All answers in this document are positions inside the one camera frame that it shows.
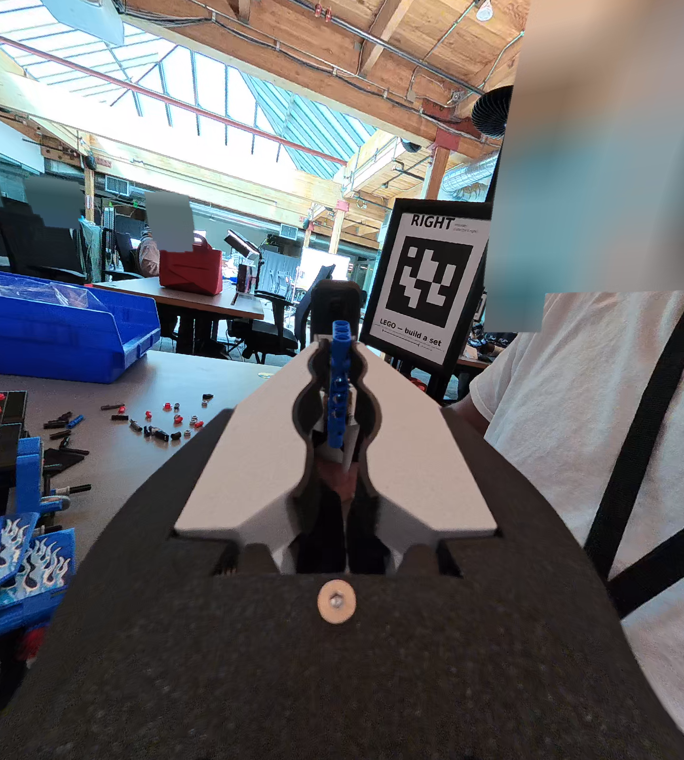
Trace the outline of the person's right hand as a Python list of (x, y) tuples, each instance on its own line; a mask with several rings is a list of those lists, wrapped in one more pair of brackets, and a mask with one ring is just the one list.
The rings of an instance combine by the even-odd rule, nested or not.
[(342, 463), (319, 459), (315, 465), (321, 481), (340, 497), (342, 515), (347, 518), (355, 497), (358, 463), (353, 462), (346, 469)]

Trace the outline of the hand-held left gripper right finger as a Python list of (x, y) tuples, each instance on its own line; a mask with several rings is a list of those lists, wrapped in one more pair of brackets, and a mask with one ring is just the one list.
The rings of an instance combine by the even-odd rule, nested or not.
[(486, 538), (498, 528), (439, 407), (361, 342), (350, 349), (348, 424), (359, 425), (348, 568), (384, 575), (413, 546)]

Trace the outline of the black high-back office chair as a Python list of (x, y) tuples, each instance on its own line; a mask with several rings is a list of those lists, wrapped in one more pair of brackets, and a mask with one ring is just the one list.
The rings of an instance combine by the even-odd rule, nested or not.
[(11, 272), (62, 283), (88, 283), (76, 244), (68, 229), (47, 226), (29, 204), (3, 199), (0, 238)]

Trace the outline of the red tote bag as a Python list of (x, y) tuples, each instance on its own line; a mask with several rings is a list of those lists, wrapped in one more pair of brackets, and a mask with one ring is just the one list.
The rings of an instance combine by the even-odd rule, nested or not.
[(223, 290), (223, 252), (195, 231), (191, 250), (160, 250), (159, 282), (161, 287), (217, 296)]

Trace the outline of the clear plastic bag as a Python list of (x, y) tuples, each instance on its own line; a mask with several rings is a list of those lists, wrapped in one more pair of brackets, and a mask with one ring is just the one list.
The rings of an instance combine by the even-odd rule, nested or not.
[(116, 322), (111, 309), (85, 287), (1, 272), (0, 319), (70, 327)]

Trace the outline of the blue flame lego vehicle model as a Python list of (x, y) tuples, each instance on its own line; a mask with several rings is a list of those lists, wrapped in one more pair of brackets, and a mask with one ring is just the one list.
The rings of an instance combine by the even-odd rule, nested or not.
[(0, 391), (0, 681), (38, 654), (74, 576), (74, 530), (59, 516), (72, 489), (52, 479), (71, 467), (25, 426), (27, 393)]

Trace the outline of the scattered small lego pieces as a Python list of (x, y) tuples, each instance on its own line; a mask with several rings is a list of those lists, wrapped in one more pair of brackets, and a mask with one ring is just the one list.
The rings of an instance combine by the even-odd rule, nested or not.
[(205, 394), (202, 399), (196, 397), (195, 404), (167, 397), (141, 403), (93, 404), (85, 411), (68, 411), (45, 421), (42, 440), (46, 452), (80, 458), (99, 451), (115, 438), (176, 448), (204, 430), (204, 413), (212, 400), (211, 394)]

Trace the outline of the person's right forearm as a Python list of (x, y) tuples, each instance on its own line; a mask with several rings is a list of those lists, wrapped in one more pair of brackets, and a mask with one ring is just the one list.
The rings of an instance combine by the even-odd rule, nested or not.
[(486, 438), (489, 420), (476, 407), (469, 395), (460, 401), (443, 404), (442, 416), (453, 437), (456, 435), (461, 437), (471, 429), (473, 437)]

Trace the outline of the blue lego beam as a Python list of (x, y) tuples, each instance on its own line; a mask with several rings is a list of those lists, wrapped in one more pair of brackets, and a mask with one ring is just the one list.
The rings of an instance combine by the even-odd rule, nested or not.
[(344, 446), (350, 397), (350, 348), (353, 336), (350, 323), (336, 320), (329, 347), (329, 387), (327, 402), (327, 442), (333, 449)]

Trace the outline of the white board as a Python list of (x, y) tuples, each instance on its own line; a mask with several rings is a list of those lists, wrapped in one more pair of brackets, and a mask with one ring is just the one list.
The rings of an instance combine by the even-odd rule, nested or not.
[(347, 280), (350, 271), (350, 257), (347, 255), (330, 254), (327, 251), (303, 248), (297, 271), (296, 286), (307, 290), (322, 268), (334, 265), (331, 278)]

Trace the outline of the red ceiling pipe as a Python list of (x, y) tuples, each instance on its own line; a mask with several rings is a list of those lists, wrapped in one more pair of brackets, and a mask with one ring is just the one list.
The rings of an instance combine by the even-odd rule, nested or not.
[(108, 107), (132, 101), (138, 116), (164, 112), (169, 126), (193, 114), (198, 135), (204, 121), (221, 125), (224, 145), (236, 133), (280, 145), (303, 172), (334, 175), (368, 136), (353, 117), (288, 93), (233, 66), (174, 45), (135, 27), (131, 43), (112, 46), (88, 33), (54, 25), (32, 27), (39, 36), (0, 35), (0, 47), (28, 75)]

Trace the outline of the black round disc on pole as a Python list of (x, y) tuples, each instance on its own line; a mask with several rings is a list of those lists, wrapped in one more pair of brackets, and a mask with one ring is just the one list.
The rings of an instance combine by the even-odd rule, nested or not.
[(488, 138), (503, 138), (514, 86), (497, 87), (484, 93), (473, 104), (471, 121), (474, 127)]

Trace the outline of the blue plastic bin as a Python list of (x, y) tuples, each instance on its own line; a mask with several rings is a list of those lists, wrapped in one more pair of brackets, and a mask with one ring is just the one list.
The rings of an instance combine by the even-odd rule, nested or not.
[(153, 299), (91, 291), (111, 309), (115, 324), (70, 327), (0, 319), (0, 375), (110, 384), (159, 341)]

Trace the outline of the grey air duct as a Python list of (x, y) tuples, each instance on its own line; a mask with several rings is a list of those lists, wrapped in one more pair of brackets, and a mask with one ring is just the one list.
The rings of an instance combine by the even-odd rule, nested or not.
[(499, 159), (493, 151), (470, 163), (462, 163), (446, 170), (440, 185), (440, 194), (461, 200), (464, 196), (482, 195), (489, 190)]

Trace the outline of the white hanging light panel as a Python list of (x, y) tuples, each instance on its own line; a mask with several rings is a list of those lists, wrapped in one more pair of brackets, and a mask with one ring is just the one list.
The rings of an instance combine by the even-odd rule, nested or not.
[(113, 1), (42, 1), (54, 19), (111, 46), (125, 45), (125, 29)]

